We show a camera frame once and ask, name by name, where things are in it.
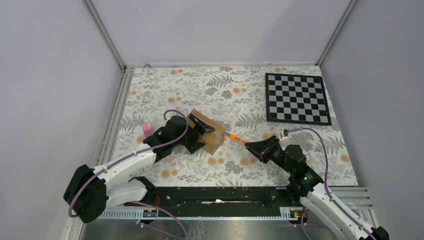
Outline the brown cardboard express box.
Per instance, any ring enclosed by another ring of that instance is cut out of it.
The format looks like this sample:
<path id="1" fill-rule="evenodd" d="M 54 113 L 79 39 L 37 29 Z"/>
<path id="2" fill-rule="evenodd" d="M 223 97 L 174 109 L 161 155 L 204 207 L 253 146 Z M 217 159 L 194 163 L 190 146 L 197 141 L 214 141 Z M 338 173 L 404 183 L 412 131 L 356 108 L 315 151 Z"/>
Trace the brown cardboard express box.
<path id="1" fill-rule="evenodd" d="M 201 134 L 202 138 L 200 140 L 201 142 L 203 142 L 205 144 L 205 146 L 202 149 L 205 150 L 206 152 L 208 152 L 209 154 L 213 155 L 224 142 L 224 139 L 225 139 L 224 128 L 221 125 L 219 125 L 218 123 L 216 123 L 215 121 L 213 121 L 212 119 L 203 115 L 201 112 L 199 112 L 196 109 L 193 109 L 189 114 L 194 114 L 201 121 L 203 121 L 207 125 L 210 125 L 210 126 L 215 128 L 214 132 Z M 186 118 L 188 120 L 188 124 L 193 129 L 195 124 L 189 119 L 188 116 Z"/>

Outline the orange black utility knife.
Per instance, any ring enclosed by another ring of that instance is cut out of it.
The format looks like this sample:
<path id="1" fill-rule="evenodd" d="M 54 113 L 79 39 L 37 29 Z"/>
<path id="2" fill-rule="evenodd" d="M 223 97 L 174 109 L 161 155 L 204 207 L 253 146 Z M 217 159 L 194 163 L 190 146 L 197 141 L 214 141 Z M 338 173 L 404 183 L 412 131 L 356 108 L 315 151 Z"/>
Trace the orange black utility knife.
<path id="1" fill-rule="evenodd" d="M 224 135 L 226 137 L 228 137 L 230 140 L 232 140 L 232 141 L 234 141 L 234 142 L 236 142 L 236 143 L 238 143 L 238 144 L 240 144 L 242 146 L 245 146 L 246 143 L 248 143 L 248 141 L 246 139 L 244 139 L 244 138 L 242 138 L 240 136 L 237 136 L 235 134 L 229 133 L 227 131 L 224 132 Z"/>

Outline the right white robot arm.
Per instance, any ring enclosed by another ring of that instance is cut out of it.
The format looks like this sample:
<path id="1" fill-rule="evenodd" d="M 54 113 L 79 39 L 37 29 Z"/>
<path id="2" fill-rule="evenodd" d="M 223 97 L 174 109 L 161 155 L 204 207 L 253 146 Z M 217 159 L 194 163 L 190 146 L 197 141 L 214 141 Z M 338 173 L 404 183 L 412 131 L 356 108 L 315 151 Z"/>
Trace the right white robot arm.
<path id="1" fill-rule="evenodd" d="M 299 145 L 282 147 L 280 139 L 246 142 L 244 147 L 260 162 L 273 162 L 289 173 L 287 201 L 302 205 L 315 214 L 340 240 L 387 240 L 389 233 L 355 214 L 326 186 L 309 165 Z"/>

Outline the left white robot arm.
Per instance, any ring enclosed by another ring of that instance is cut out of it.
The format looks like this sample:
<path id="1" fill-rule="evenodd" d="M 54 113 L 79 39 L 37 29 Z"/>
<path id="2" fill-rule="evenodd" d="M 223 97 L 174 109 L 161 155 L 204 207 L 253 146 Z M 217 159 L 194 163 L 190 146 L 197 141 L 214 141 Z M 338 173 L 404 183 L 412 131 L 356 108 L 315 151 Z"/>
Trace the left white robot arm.
<path id="1" fill-rule="evenodd" d="M 188 116 L 178 110 L 174 113 L 127 155 L 95 167 L 79 166 L 63 195 L 69 205 L 68 216 L 90 223 L 108 207 L 132 201 L 152 204 L 154 190 L 138 179 L 127 183 L 123 180 L 169 156 L 175 147 L 183 146 L 191 154 L 197 152 L 206 145 L 206 138 L 219 130 L 219 125 L 194 110 Z"/>

